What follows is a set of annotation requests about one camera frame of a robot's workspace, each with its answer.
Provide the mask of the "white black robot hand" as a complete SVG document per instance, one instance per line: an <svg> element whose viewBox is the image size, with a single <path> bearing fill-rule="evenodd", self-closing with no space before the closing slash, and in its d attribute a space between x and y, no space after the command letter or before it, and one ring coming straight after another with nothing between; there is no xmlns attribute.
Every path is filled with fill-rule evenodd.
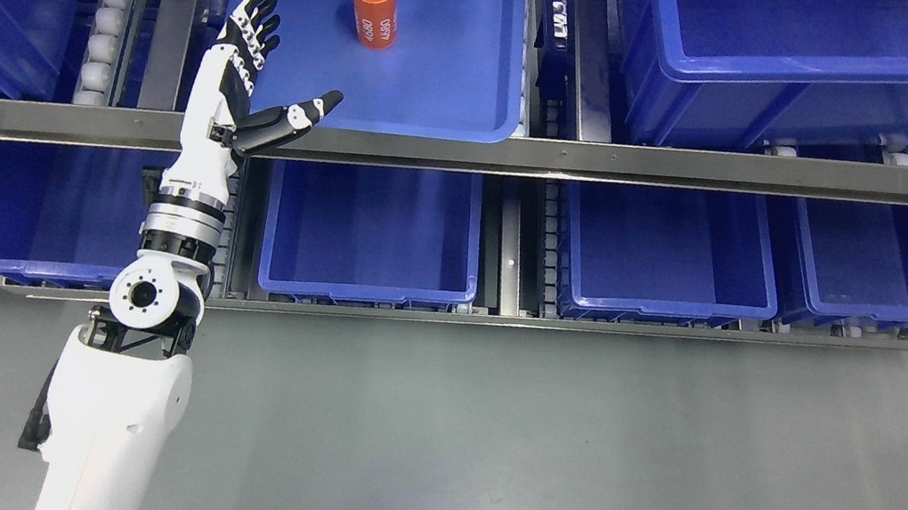
<svg viewBox="0 0 908 510"><path fill-rule="evenodd" d="M174 164L163 171L162 198L220 208L237 159L303 138L345 99L340 90L254 112L251 99L280 44L278 0L240 0L200 59L181 122Z"/></svg>

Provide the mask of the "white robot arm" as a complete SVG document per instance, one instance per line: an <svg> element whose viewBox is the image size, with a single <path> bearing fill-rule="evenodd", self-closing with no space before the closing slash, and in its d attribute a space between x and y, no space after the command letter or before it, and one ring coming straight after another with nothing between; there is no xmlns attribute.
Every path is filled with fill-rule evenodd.
<svg viewBox="0 0 908 510"><path fill-rule="evenodd" d="M33 510L143 510L193 384L226 200L161 186L135 260L89 309L46 375L18 439L44 480Z"/></svg>

